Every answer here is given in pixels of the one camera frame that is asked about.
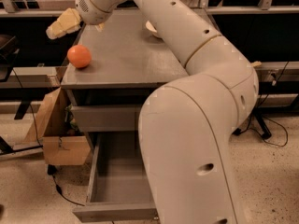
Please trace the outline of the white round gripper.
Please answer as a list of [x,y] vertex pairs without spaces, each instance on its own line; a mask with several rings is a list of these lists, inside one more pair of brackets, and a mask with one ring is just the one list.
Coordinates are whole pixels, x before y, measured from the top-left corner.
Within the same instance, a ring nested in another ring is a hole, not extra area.
[[56,39],[80,29],[81,19],[95,25],[98,32],[103,32],[105,24],[114,9],[127,0],[75,0],[76,9],[68,8],[50,25],[46,34],[49,39]]

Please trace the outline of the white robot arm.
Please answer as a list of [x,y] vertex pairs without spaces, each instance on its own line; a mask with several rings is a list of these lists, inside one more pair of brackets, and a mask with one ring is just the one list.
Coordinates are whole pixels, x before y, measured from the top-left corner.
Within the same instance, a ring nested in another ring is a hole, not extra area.
[[[46,33],[99,25],[126,0],[76,0]],[[228,153],[232,132],[258,96],[252,64],[179,0],[134,0],[187,76],[155,90],[141,108],[141,154],[161,224],[247,224]]]

